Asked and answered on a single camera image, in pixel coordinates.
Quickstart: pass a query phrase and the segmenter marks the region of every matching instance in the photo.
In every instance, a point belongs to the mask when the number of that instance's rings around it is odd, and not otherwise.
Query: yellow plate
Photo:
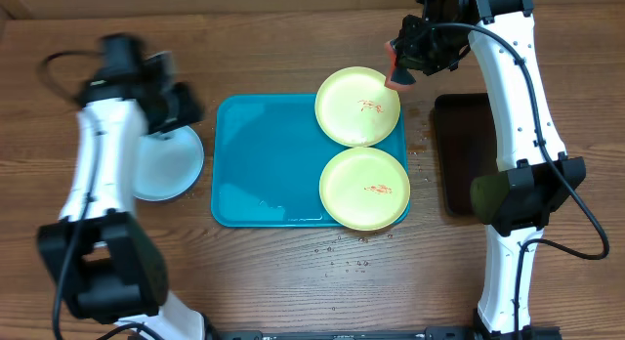
[[[373,148],[347,149],[323,169],[323,207],[342,225],[374,231],[394,223],[408,206],[410,183],[390,154]]]
[[[384,87],[386,77],[367,67],[339,70],[319,88],[316,119],[332,140],[348,147],[384,140],[399,120],[399,95]]]

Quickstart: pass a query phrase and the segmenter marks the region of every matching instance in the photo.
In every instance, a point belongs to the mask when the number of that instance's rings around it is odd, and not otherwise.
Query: red print on plate
[[[372,187],[368,187],[368,188],[364,188],[366,191],[372,191],[372,192],[376,192],[378,194],[390,194],[393,193],[393,190],[391,190],[391,188],[387,188],[386,185],[378,185],[378,186],[372,186]]]
[[[362,109],[360,111],[364,111],[365,109],[375,109],[378,113],[384,112],[382,110],[382,105],[376,105],[373,101],[362,100],[358,102],[362,104]]]

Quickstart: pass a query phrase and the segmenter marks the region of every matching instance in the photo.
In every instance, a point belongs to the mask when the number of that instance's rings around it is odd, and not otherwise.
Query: wooden table
[[[588,177],[579,191],[612,242],[601,262],[540,247],[532,319],[561,326],[565,339],[621,339],[625,333],[623,8],[545,6],[535,12],[552,115],[569,153],[586,159]],[[199,183],[171,203],[140,202],[138,212],[167,260],[173,290],[190,307],[222,330],[469,324],[484,280],[485,234],[475,219],[444,213],[429,114],[441,94],[484,91],[473,57],[453,73],[419,77],[417,90],[401,95],[412,185],[404,223],[380,234],[231,230],[209,210],[215,114],[227,96],[312,93],[342,67],[385,70],[382,44],[396,36],[408,13],[415,12],[9,21],[0,43],[0,338],[52,338],[54,285],[34,236],[57,220],[78,142],[75,108],[37,82],[35,66],[57,51],[93,49],[99,37],[120,31],[141,35],[152,52],[173,51],[180,79],[208,108],[206,120],[194,125],[207,159]],[[75,58],[58,61],[54,70],[75,88],[97,65]],[[584,251],[600,249],[570,201],[552,216],[546,236]],[[68,339],[94,339],[108,329],[62,315]]]

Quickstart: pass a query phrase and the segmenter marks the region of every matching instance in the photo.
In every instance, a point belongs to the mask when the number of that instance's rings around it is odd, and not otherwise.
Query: blue tray
[[[217,113],[211,210],[230,228],[341,227],[319,197],[321,172],[346,147],[314,116],[315,94],[241,95]],[[403,115],[375,148],[408,170]],[[401,222],[410,206],[397,220]]]

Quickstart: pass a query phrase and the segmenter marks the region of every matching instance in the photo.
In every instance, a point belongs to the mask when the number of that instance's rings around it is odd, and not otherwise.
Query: tray
[[[330,140],[314,116],[315,94],[240,95],[219,107],[211,211],[230,228],[342,227],[321,204],[325,165],[346,147]],[[403,114],[374,146],[408,170]],[[410,205],[396,223],[401,222]]]

